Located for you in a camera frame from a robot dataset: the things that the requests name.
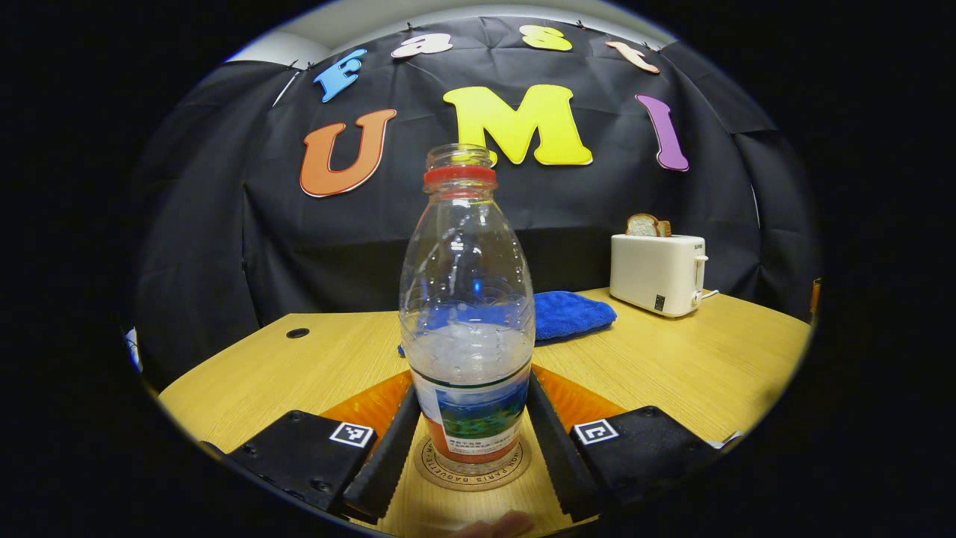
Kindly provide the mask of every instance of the yellow letter m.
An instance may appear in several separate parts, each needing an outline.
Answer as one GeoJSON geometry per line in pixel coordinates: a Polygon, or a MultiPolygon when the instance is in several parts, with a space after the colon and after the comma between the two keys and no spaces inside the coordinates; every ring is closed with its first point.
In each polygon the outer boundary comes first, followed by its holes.
{"type": "MultiPolygon", "coordinates": [[[[485,146],[485,131],[508,159],[521,164],[528,154],[534,130],[541,145],[534,158],[542,165],[589,165],[591,150],[581,143],[571,115],[571,90],[563,86],[536,84],[528,88],[517,110],[485,86],[451,90],[443,97],[458,113],[458,142],[485,146]]],[[[498,155],[490,151],[491,165],[498,155]]]]}

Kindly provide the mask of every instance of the black fabric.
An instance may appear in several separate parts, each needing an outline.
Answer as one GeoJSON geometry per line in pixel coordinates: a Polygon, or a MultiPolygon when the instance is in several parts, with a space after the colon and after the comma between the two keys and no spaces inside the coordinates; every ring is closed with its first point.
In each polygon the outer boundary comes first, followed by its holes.
{"type": "Polygon", "coordinates": [[[349,54],[295,70],[226,64],[163,125],[138,174],[151,225],[141,244],[134,325],[144,360],[169,378],[290,312],[392,310],[404,247],[424,209],[424,156],[458,140],[447,91],[487,86],[512,108],[528,88],[574,93],[587,166],[544,166],[533,151],[499,154],[498,204],[528,258],[535,292],[607,286],[611,235],[627,217],[652,213],[674,234],[699,235],[710,260],[705,287],[806,319],[819,255],[812,200],[798,160],[766,115],[684,45],[644,51],[651,75],[605,42],[615,36],[524,17],[475,17],[400,32],[361,45],[358,79],[329,102],[316,75],[349,54]],[[518,27],[557,28],[569,52],[535,49],[518,27]],[[404,60],[409,37],[452,35],[453,48],[404,60]],[[662,168],[644,94],[670,107],[690,170],[662,168]],[[394,108],[376,172],[358,188],[314,198],[299,176],[303,139],[345,123],[331,169],[359,152],[363,114],[394,108]]]}

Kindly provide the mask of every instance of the red bottle cap ring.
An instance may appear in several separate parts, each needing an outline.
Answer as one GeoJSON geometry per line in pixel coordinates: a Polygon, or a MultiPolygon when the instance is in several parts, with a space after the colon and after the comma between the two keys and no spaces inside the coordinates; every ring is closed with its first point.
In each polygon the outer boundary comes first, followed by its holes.
{"type": "Polygon", "coordinates": [[[494,185],[498,184],[498,181],[495,179],[494,170],[485,167],[441,167],[431,169],[424,173],[424,183],[426,185],[434,185],[449,179],[457,178],[476,179],[478,181],[486,181],[494,185]]]}

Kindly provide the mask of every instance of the bottle label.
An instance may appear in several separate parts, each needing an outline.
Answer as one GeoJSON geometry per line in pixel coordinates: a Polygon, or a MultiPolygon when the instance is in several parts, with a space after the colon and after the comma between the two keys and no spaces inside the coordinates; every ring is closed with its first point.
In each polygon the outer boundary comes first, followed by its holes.
{"type": "Polygon", "coordinates": [[[442,425],[448,451],[481,456],[507,447],[518,434],[528,396],[531,361],[484,385],[451,385],[412,370],[422,412],[442,425]]]}

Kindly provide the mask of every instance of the hand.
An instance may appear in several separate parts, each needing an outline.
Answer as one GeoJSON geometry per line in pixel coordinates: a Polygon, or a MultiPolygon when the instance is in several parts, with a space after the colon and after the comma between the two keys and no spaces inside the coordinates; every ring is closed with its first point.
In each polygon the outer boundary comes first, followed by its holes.
{"type": "Polygon", "coordinates": [[[494,523],[477,521],[451,533],[448,538],[514,538],[531,527],[534,527],[534,521],[527,512],[511,510],[494,523]]]}

